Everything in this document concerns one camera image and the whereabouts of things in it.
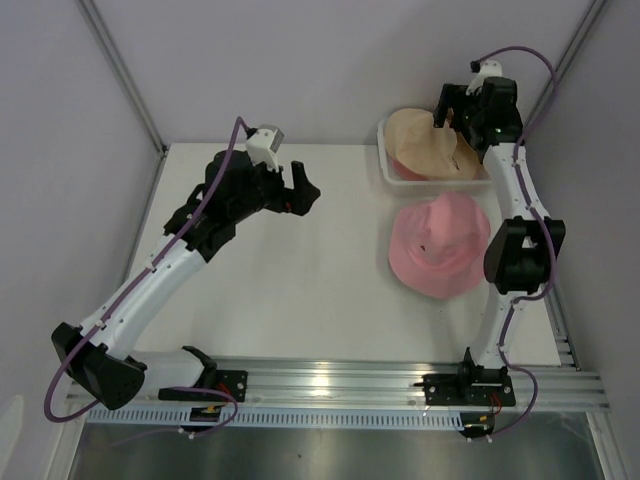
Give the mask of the beige bucket hat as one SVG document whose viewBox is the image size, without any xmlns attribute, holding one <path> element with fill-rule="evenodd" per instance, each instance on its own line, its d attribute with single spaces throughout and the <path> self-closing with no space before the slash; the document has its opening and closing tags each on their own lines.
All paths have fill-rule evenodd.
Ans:
<svg viewBox="0 0 640 480">
<path fill-rule="evenodd" d="M 456 162 L 479 163 L 464 137 L 445 122 L 433 126 L 433 114 L 418 108 L 404 108 L 390 115 L 384 129 L 386 151 L 393 159 L 416 172 L 427 162 L 453 158 Z"/>
</svg>

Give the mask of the pink bucket hat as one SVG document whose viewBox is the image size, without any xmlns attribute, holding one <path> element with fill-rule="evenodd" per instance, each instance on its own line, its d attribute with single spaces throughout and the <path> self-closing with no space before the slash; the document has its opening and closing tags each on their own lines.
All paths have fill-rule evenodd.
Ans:
<svg viewBox="0 0 640 480">
<path fill-rule="evenodd" d="M 445 192 L 399 210 L 389 242 L 392 272 L 427 297 L 448 300 L 484 280 L 490 222 L 469 195 Z"/>
</svg>

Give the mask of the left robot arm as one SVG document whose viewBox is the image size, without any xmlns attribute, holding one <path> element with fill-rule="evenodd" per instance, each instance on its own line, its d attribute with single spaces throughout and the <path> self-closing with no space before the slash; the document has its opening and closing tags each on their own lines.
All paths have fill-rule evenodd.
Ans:
<svg viewBox="0 0 640 480">
<path fill-rule="evenodd" d="M 193 346 L 170 354 L 134 346 L 173 294 L 235 237 L 240 222 L 262 210 L 297 216 L 311 210 L 320 190 L 303 163 L 292 162 L 291 174 L 286 187 L 282 170 L 253 163 L 249 153 L 218 152 L 142 270 L 80 325 L 63 322 L 54 330 L 67 375 L 109 410 L 147 391 L 163 401 L 216 400 L 221 376 L 209 355 Z"/>
</svg>

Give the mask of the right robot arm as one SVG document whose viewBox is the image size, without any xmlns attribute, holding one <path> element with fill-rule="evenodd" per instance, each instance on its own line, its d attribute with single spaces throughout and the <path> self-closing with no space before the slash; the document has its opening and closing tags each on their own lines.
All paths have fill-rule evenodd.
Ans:
<svg viewBox="0 0 640 480">
<path fill-rule="evenodd" d="M 517 84 L 490 76 L 480 86 L 447 83 L 434 125 L 449 123 L 479 154 L 502 223 L 483 259 L 490 285 L 480 330 L 453 374 L 426 374 L 419 387 L 429 406 L 489 407 L 516 403 L 509 350 L 526 303 L 551 289 L 566 226 L 539 200 L 526 162 Z"/>
</svg>

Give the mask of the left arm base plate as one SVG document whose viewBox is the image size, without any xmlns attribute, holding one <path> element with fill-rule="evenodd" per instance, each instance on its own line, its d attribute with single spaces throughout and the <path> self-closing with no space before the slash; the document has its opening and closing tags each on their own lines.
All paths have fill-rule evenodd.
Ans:
<svg viewBox="0 0 640 480">
<path fill-rule="evenodd" d="M 249 373 L 245 370 L 205 371 L 192 387 L 173 387 L 159 390 L 158 398 L 162 401 L 213 401 L 225 402 L 226 397 L 211 393 L 220 391 L 243 403 L 248 387 Z"/>
</svg>

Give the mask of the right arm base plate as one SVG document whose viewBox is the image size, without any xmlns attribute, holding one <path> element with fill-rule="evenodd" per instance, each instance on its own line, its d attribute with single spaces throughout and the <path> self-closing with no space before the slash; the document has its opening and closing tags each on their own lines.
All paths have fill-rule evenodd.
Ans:
<svg viewBox="0 0 640 480">
<path fill-rule="evenodd" d="M 505 368 L 480 373 L 426 374 L 413 386 L 424 392 L 428 406 L 516 405 L 514 387 Z"/>
</svg>

